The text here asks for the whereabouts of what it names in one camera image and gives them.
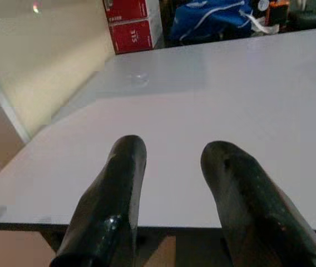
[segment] white table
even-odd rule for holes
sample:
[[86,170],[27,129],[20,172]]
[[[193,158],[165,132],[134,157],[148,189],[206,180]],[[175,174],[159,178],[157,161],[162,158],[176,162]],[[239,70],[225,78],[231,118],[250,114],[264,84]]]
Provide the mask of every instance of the white table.
[[137,134],[140,226],[220,227],[200,155],[227,140],[316,229],[316,31],[117,56],[55,121],[0,173],[0,223],[68,224],[113,143]]

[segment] blue fabric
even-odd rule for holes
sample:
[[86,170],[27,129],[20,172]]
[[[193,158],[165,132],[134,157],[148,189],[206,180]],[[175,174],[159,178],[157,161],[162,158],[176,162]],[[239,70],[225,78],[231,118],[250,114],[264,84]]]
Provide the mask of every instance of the blue fabric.
[[252,14],[250,0],[193,0],[176,9],[172,40],[196,39],[221,33],[228,25],[246,31],[251,23],[240,11]]

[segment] white strap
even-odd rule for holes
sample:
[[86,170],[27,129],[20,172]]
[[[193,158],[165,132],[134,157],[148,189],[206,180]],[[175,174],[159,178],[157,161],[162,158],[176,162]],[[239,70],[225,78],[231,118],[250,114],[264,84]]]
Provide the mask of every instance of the white strap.
[[264,32],[266,34],[276,34],[279,32],[279,25],[274,25],[271,27],[267,27],[267,26],[263,26],[255,17],[253,17],[252,15],[246,14],[245,12],[240,10],[240,14],[242,16],[248,17],[249,20],[251,21],[252,25],[252,29],[255,32]]
[[304,11],[307,7],[307,0],[297,0],[297,5],[301,11]]

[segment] cardboard box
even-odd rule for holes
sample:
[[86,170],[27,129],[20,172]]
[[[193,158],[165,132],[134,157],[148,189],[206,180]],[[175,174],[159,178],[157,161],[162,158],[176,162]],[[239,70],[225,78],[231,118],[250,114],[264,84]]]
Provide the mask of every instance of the cardboard box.
[[103,0],[109,23],[151,17],[159,10],[159,0]]
[[116,54],[151,50],[162,35],[160,12],[149,18],[109,25]]

